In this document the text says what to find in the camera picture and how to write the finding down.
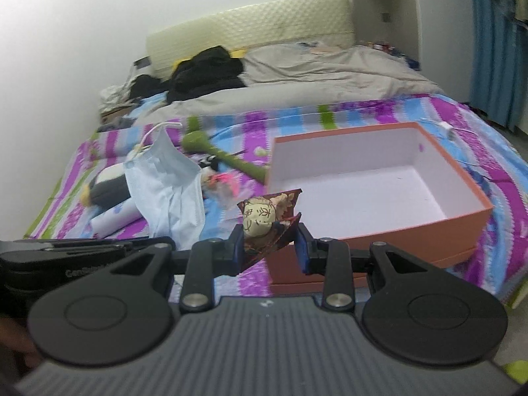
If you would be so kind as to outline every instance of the face mask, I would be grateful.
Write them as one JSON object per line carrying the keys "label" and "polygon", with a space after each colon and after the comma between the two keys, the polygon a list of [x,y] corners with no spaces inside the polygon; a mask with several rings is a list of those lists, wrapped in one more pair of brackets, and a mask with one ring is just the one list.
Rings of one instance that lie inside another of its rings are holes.
{"label": "face mask", "polygon": [[178,250],[186,250],[198,241],[205,223],[200,167],[173,146],[165,129],[142,151],[146,137],[163,125],[176,123],[161,123],[143,137],[125,162],[125,177],[150,236],[168,235]]}

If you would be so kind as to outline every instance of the mask ear loop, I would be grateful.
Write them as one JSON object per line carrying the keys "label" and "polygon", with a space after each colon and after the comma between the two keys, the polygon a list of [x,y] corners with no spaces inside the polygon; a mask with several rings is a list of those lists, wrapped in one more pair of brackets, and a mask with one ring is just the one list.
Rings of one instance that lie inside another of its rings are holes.
{"label": "mask ear loop", "polygon": [[183,125],[180,122],[160,122],[157,125],[154,125],[149,131],[141,138],[141,141],[138,145],[134,146],[132,155],[130,156],[130,160],[134,159],[138,153],[148,149],[150,146],[144,146],[145,141],[147,141],[147,137],[152,134],[156,129],[162,128],[163,126],[169,126],[171,128],[183,128]]}

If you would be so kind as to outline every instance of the hand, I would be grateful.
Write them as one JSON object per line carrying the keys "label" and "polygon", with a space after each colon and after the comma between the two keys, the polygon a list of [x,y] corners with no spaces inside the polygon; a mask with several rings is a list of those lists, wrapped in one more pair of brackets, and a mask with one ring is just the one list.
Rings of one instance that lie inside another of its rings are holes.
{"label": "hand", "polygon": [[0,344],[22,353],[28,368],[36,368],[42,361],[26,329],[11,317],[0,316]]}

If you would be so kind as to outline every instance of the orange box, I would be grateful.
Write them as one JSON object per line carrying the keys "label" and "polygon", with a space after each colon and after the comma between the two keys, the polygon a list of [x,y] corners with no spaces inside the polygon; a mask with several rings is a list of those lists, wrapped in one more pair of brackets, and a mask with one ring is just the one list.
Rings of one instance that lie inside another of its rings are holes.
{"label": "orange box", "polygon": [[[416,122],[278,137],[266,181],[269,193],[303,190],[295,210],[314,238],[362,249],[385,241],[442,268],[471,256],[493,209]],[[273,293],[322,288],[321,276],[301,273],[293,245],[266,262]]]}

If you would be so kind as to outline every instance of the curtain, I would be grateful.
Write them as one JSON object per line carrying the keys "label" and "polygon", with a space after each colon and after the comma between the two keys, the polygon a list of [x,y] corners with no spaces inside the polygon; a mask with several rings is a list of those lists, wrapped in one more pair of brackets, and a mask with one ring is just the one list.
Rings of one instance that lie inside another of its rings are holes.
{"label": "curtain", "polygon": [[470,104],[513,130],[523,113],[528,32],[493,0],[473,0],[475,47]]}

